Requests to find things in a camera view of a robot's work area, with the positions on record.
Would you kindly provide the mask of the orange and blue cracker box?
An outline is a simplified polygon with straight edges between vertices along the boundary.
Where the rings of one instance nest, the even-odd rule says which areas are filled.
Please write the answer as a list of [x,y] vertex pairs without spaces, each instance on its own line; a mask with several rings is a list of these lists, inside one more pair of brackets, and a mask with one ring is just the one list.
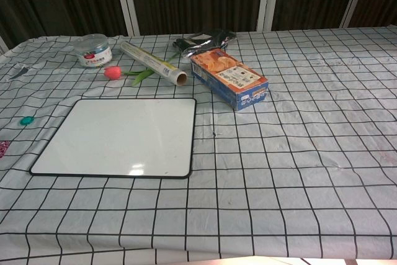
[[220,48],[191,56],[192,72],[234,110],[263,101],[268,80]]

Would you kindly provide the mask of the pink artificial tulip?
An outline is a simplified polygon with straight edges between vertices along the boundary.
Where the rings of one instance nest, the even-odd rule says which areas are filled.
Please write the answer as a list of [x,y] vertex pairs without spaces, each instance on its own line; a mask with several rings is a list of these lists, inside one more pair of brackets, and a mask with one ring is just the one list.
[[119,80],[122,76],[136,76],[132,86],[137,85],[152,74],[154,74],[154,71],[150,69],[144,71],[122,71],[119,66],[108,66],[104,69],[104,76],[109,80]]

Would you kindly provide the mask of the black shiny plastic package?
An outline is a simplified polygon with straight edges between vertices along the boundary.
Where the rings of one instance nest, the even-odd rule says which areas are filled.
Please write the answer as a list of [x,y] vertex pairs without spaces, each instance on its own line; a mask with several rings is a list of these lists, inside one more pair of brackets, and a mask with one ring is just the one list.
[[172,46],[183,57],[191,57],[214,49],[225,49],[229,42],[236,39],[236,33],[230,30],[214,29],[199,32],[172,41]]

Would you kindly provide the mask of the white black-grid tablecloth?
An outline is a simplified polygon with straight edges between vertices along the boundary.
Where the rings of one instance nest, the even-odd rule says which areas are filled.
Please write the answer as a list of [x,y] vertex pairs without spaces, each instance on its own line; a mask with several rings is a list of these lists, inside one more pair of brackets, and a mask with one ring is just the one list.
[[[397,26],[238,34],[228,53],[269,80],[239,112],[193,77],[108,81],[73,42],[0,56],[0,265],[397,259]],[[76,101],[144,97],[196,100],[188,178],[29,173]]]

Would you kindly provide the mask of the clear round plastic tub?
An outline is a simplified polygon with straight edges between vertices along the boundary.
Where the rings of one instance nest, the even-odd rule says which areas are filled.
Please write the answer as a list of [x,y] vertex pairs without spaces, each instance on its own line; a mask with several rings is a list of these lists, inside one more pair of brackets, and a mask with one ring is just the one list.
[[73,43],[74,53],[85,68],[101,67],[112,60],[108,38],[103,34],[78,37]]

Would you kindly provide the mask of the white board with black frame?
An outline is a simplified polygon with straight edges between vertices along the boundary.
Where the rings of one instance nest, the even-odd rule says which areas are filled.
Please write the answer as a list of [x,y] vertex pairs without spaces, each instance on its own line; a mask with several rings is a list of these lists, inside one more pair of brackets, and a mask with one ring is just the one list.
[[196,101],[81,99],[29,172],[183,179],[192,170]]

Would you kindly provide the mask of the long cling film roll box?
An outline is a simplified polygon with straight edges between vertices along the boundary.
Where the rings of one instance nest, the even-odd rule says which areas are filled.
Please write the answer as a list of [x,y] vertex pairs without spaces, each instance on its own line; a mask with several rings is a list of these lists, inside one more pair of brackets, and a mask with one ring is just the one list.
[[183,86],[187,81],[186,72],[176,68],[164,60],[159,59],[142,48],[123,41],[120,45],[120,49],[134,60],[139,61],[144,66],[164,77],[176,86]]

